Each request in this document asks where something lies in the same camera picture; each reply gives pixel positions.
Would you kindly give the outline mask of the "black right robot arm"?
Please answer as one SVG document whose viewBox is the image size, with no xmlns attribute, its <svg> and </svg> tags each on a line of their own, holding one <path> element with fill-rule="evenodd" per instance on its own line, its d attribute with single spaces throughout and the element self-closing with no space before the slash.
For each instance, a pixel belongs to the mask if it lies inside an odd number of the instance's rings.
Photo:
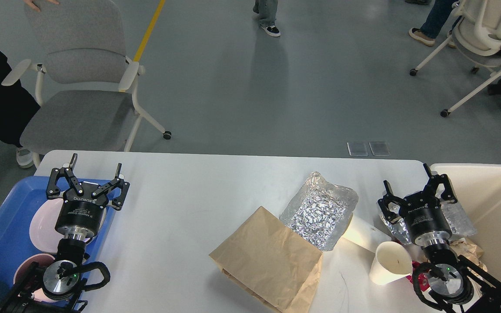
<svg viewBox="0 0 501 313">
<path fill-rule="evenodd" d="M 381 219 L 403 244 L 415 244 L 426 262 L 412 271 L 415 294 L 427 306 L 447 313 L 453 306 L 472 300 L 473 283 L 481 297 L 469 307 L 470 313 L 501 313 L 501 282 L 465 256 L 456 254 L 451 241 L 473 235 L 476 230 L 458 202 L 447 174 L 424 169 L 428 181 L 420 191 L 401 198 L 384 181 L 384 194 L 377 203 Z"/>
</svg>

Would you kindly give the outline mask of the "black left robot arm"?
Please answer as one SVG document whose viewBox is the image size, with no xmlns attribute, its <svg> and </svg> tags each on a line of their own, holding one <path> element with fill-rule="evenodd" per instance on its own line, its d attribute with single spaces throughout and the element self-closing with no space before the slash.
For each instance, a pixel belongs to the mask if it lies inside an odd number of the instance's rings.
<svg viewBox="0 0 501 313">
<path fill-rule="evenodd" d="M 53 168 L 46 188 L 48 200 L 62 200 L 54 226 L 62 238 L 54 261 L 48 266 L 31 262 L 0 301 L 0 313 L 81 313 L 87 305 L 81 294 L 110 281 L 103 262 L 89 262 L 87 240 L 100 233 L 108 208 L 123 208 L 130 183 L 121 174 L 121 163 L 104 185 L 79 181 L 73 173 L 77 157 L 73 154 L 66 166 Z"/>
</svg>

